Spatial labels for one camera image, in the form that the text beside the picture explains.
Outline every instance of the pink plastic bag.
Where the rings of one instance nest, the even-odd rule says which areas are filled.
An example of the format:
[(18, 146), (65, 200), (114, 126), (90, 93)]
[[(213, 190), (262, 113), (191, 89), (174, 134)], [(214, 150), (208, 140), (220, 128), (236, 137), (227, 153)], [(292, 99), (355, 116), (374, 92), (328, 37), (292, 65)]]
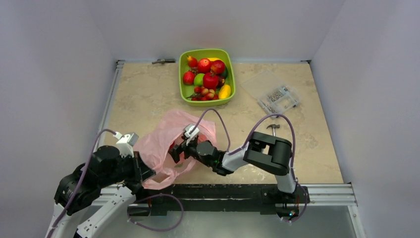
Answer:
[[(153, 132), (139, 139), (134, 145), (134, 150), (139, 151), (143, 162), (156, 172), (156, 175), (143, 182), (146, 189), (163, 189), (173, 184), (175, 178), (190, 171), (197, 162), (192, 157), (184, 159), (180, 155), (180, 161), (176, 164), (168, 154), (169, 147), (173, 142), (180, 144), (184, 128), (189, 124), (197, 123), (199, 118), (181, 110), (167, 112)], [(201, 120), (198, 141), (209, 140), (216, 145), (216, 126), (214, 122)]]

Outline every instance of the green plastic bin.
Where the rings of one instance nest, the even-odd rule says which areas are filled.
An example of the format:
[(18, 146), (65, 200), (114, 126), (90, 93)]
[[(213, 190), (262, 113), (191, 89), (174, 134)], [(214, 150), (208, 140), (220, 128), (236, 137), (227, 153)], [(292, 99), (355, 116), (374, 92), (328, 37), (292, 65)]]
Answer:
[[(191, 101), (187, 99), (187, 97), (191, 96), (194, 93), (194, 85), (185, 85), (182, 82), (182, 77), (184, 76), (185, 72), (187, 72), (190, 68), (187, 64), (187, 55), (200, 60), (202, 58), (219, 58), (221, 59), (229, 71), (229, 74), (225, 80), (225, 84), (228, 84), (232, 89), (232, 93), (228, 98), (213, 100), (213, 101)], [(193, 50), (187, 51), (183, 53), (179, 57), (179, 89), (181, 91), (181, 97), (187, 102), (188, 105), (192, 107), (213, 107), (217, 105), (222, 105), (229, 102), (232, 97), (235, 95), (236, 88), (235, 88), (235, 76), (233, 76), (232, 70), (232, 62), (230, 61), (229, 54), (221, 49), (201, 49), (201, 50)]]

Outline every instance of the cable connector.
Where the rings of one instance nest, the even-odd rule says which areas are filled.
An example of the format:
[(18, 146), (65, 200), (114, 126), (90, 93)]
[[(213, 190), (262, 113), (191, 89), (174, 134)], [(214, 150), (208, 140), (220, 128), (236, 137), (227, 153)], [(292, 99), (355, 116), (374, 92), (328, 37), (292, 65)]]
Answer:
[(115, 135), (113, 135), (113, 137), (117, 138), (117, 140), (120, 140), (122, 138), (122, 134), (119, 133), (118, 131), (116, 131)]

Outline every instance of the beige table surface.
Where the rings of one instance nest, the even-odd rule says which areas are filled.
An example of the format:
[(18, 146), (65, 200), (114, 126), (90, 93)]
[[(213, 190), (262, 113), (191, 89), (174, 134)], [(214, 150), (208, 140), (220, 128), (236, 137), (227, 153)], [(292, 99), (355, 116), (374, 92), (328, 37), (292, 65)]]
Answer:
[[(229, 131), (231, 148), (242, 145), (250, 129), (265, 116), (265, 112), (241, 87), (264, 70), (270, 70), (283, 81), (296, 88), (302, 97), (301, 104), (288, 110), (296, 133), (295, 172), (300, 183), (342, 183), (340, 169), (332, 146), (328, 127), (319, 101), (312, 72), (306, 63), (235, 63), (236, 95), (225, 105), (215, 107)], [(153, 131), (161, 117), (171, 109), (181, 109), (199, 117), (205, 108), (190, 107), (180, 96), (178, 64), (152, 65), (150, 63), (124, 64), (115, 101), (107, 128), (121, 133), (136, 132), (140, 137)], [(223, 127), (213, 112), (205, 119), (216, 123), (219, 149), (227, 146)], [(283, 119), (267, 119), (257, 131), (271, 134), (269, 124), (280, 124), (276, 135), (291, 141), (290, 129)], [(111, 136), (106, 144), (114, 144)], [(226, 177), (219, 176), (201, 163), (192, 171), (177, 178), (176, 183), (276, 183), (274, 176), (252, 165), (239, 168)]]

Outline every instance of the gray wall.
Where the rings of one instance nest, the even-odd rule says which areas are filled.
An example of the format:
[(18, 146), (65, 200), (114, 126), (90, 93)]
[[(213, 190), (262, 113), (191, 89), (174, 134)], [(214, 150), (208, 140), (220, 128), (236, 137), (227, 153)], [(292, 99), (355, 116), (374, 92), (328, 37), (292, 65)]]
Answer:
[(420, 2), (346, 1), (312, 61), (369, 237), (418, 237)]
[(117, 59), (224, 48), (236, 61), (311, 59), (344, 0), (88, 0)]
[(58, 182), (88, 156), (114, 62), (83, 0), (1, 1), (0, 32), (0, 237), (44, 237)]

